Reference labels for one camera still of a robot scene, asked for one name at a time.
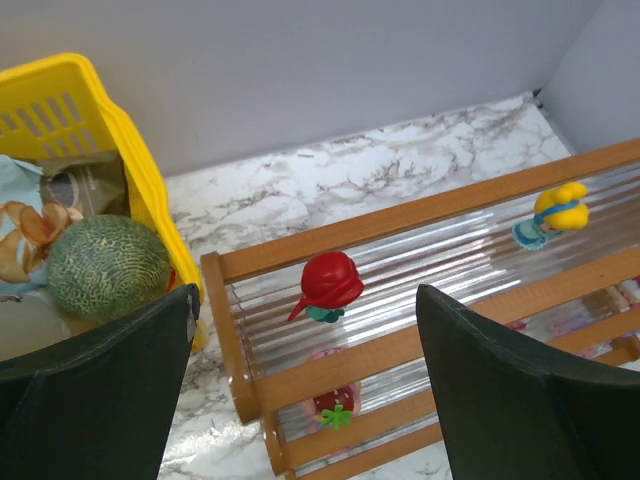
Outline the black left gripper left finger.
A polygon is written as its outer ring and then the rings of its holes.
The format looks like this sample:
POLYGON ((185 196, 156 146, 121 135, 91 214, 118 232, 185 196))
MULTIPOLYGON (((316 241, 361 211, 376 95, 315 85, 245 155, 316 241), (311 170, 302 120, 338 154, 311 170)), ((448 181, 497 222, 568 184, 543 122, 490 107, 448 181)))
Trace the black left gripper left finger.
POLYGON ((2 478, 157 478, 198 317, 199 289, 183 285, 2 362, 2 478))

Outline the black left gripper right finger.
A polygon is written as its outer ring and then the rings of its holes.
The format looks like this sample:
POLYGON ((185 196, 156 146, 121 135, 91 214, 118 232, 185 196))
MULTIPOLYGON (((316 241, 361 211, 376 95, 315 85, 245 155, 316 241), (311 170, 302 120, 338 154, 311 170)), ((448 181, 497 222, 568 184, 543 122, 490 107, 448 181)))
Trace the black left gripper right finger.
POLYGON ((455 479, 636 479, 639 374, 500 325, 430 285, 417 326, 455 479))

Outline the yellow blue minion toy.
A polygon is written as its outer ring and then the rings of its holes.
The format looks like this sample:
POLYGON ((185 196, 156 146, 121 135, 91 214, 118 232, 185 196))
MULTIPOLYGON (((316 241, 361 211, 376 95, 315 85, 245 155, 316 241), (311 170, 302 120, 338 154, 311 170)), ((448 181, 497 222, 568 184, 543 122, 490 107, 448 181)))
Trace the yellow blue minion toy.
POLYGON ((587 193, 587 187, 580 182, 542 192, 535 202, 533 216, 513 226, 513 239, 525 250, 539 251, 551 239, 585 228, 590 211, 582 199, 587 193))

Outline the pink bear strawberry donut toy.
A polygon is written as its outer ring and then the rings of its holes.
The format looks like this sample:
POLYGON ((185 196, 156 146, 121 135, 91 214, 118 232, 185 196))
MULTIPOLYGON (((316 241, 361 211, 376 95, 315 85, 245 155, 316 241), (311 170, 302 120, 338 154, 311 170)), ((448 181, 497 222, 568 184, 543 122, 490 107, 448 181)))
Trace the pink bear strawberry donut toy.
POLYGON ((361 408, 361 384, 359 381, 316 395, 302 402, 311 420, 311 430, 332 429, 338 431, 351 425, 361 408))

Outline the red haired figure toy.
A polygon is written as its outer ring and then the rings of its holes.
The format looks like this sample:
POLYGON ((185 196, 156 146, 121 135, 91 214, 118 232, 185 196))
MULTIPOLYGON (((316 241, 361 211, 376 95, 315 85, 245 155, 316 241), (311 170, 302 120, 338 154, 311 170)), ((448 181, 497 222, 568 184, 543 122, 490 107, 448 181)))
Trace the red haired figure toy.
POLYGON ((305 313, 317 322, 333 324, 361 296, 365 286, 355 262, 344 252, 332 251, 305 264, 300 288, 301 297, 287 321, 305 313))

